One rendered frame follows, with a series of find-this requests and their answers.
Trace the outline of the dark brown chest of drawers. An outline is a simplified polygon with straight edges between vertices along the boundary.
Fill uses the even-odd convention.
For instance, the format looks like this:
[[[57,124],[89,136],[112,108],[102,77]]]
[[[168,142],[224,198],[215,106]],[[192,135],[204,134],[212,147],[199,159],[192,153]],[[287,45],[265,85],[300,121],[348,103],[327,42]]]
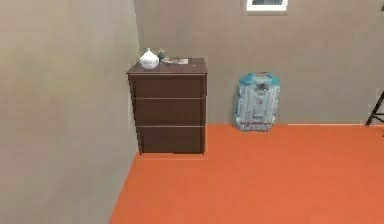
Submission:
[[[208,70],[202,58],[127,71],[139,152],[205,152]]]

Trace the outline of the white round vase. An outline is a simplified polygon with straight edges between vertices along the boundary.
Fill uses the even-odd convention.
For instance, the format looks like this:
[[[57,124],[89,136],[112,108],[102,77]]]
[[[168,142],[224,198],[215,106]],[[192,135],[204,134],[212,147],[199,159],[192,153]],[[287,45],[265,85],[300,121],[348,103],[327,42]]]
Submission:
[[[144,69],[154,69],[159,64],[159,58],[150,48],[147,48],[146,52],[140,57],[139,62]]]

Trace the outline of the white framed window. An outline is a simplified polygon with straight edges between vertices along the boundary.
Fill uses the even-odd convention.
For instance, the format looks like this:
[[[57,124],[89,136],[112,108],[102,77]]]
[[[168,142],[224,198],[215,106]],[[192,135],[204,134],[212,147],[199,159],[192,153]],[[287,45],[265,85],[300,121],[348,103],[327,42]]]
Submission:
[[[250,12],[285,12],[289,0],[246,0],[246,10]]]

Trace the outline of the black stand legs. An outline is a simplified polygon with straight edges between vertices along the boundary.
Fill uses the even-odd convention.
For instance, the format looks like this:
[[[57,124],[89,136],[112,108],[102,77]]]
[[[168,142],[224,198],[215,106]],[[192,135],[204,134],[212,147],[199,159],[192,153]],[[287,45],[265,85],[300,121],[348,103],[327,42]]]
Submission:
[[[384,124],[384,119],[383,119],[384,113],[379,112],[379,109],[380,109],[383,102],[384,102],[384,90],[382,91],[382,93],[381,93],[379,99],[377,100],[373,110],[371,111],[367,121],[365,122],[366,126],[370,126],[372,124],[373,120],[377,120],[377,121],[381,122],[382,124]]]

